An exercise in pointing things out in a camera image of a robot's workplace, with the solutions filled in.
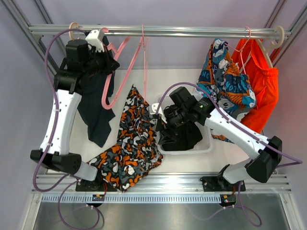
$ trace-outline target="ventilation grille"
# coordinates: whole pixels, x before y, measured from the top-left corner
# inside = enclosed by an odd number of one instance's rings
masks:
[[[58,202],[59,194],[44,194],[42,202]],[[125,204],[157,204],[157,203],[221,203],[219,194],[184,194],[184,195],[128,195],[107,194],[105,198],[93,194],[67,194],[62,197],[61,203],[125,203]]]

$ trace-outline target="robotic arm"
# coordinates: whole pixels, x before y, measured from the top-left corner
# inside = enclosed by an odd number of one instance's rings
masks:
[[[43,166],[59,172],[69,173],[87,181],[95,181],[98,170],[82,161],[79,154],[69,152],[69,142],[73,120],[82,94],[90,78],[97,73],[111,74],[119,64],[105,51],[102,30],[92,30],[85,40],[71,40],[66,45],[67,57],[54,77],[54,87],[59,99],[58,123],[52,143]],[[56,102],[45,138],[40,149],[31,151],[31,159],[38,162],[49,145],[53,122],[56,116]]]
[[[160,131],[159,144],[176,141],[176,127],[187,121],[199,122],[226,136],[237,144],[249,159],[234,165],[226,165],[217,176],[204,176],[201,178],[205,191],[232,191],[238,182],[253,178],[261,183],[266,183],[280,163],[282,156],[259,143],[241,129],[230,124],[221,116],[208,98],[197,101],[185,87],[179,87],[170,93],[175,103],[172,113],[166,116],[159,111],[161,118],[158,119],[156,130]],[[151,113],[155,114],[158,103],[153,104]],[[236,121],[223,109],[221,111],[229,117],[232,122],[237,123],[244,130],[253,133],[262,141],[275,149],[282,150],[282,141],[278,137],[271,139],[258,134]]]

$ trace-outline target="white laundry basket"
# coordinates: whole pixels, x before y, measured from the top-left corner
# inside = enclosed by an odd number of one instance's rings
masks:
[[[162,95],[157,97],[157,102],[160,102]],[[167,106],[174,104],[169,95],[167,95],[161,105],[162,110],[164,110]],[[183,155],[183,154],[200,154],[210,152],[213,148],[212,136],[210,129],[206,126],[202,126],[196,122],[196,126],[200,129],[202,140],[198,142],[193,149],[187,151],[165,151],[161,145],[158,145],[158,150],[162,154],[174,154],[174,155]],[[157,141],[159,141],[160,133],[157,133]]]

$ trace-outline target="orange garment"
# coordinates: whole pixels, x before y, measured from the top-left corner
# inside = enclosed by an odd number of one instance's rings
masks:
[[[240,50],[245,42],[246,39],[241,39],[236,49]],[[257,106],[242,119],[241,123],[260,133],[278,102],[278,69],[269,68],[255,40],[249,40],[243,49],[244,62],[246,62],[249,54],[251,58],[245,65],[245,70],[249,76],[250,85],[255,92]],[[238,63],[241,69],[240,53],[234,52],[231,58],[233,62]]]

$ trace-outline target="camouflage clothing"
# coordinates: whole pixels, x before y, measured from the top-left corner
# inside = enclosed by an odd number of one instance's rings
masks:
[[[121,115],[117,144],[90,161],[104,180],[125,192],[162,163],[148,103],[132,86]]]

